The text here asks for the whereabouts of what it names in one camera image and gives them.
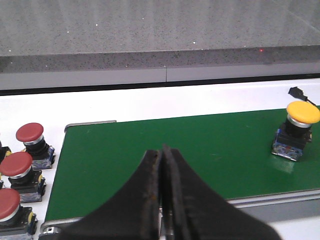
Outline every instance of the gray countertop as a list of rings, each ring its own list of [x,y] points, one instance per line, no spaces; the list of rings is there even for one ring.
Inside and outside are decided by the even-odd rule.
[[[1,0],[0,73],[318,62],[319,0]]]

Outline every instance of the green panel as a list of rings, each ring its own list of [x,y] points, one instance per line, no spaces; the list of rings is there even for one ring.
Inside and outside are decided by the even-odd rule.
[[[271,154],[284,109],[68,128],[46,221],[80,217],[110,198],[147,149],[180,149],[191,167],[226,199],[320,188],[320,125],[300,162]]]

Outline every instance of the red push button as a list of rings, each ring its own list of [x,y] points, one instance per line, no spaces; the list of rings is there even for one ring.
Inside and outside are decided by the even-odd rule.
[[[13,214],[19,204],[20,195],[16,190],[11,188],[0,189],[0,221]]]
[[[40,123],[32,122],[20,127],[15,137],[20,142],[33,142],[40,138],[43,132],[44,127]]]
[[[23,174],[30,168],[32,156],[24,151],[15,152],[7,156],[0,164],[0,173],[8,177]]]

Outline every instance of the button base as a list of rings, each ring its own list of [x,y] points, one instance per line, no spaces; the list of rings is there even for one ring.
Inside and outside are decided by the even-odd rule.
[[[32,168],[34,170],[51,169],[55,162],[56,153],[52,146],[49,146],[47,156],[45,158],[32,157]]]
[[[33,172],[33,178],[25,184],[18,184],[15,180],[8,178],[11,182],[11,188],[20,194],[20,203],[41,202],[42,196],[45,194],[46,179],[41,177],[42,171],[34,170]]]
[[[308,142],[311,142],[311,130],[301,137],[288,135],[285,131],[286,124],[283,123],[275,133],[271,153],[297,162],[304,154],[303,150]]]
[[[32,240],[36,233],[38,220],[32,207],[23,207],[19,219],[12,225],[0,225],[0,239]]]

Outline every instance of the yellow push button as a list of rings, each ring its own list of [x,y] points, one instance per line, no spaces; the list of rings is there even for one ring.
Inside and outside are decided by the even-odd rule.
[[[306,101],[293,101],[286,108],[288,114],[295,120],[305,124],[315,124],[320,121],[319,109]]]

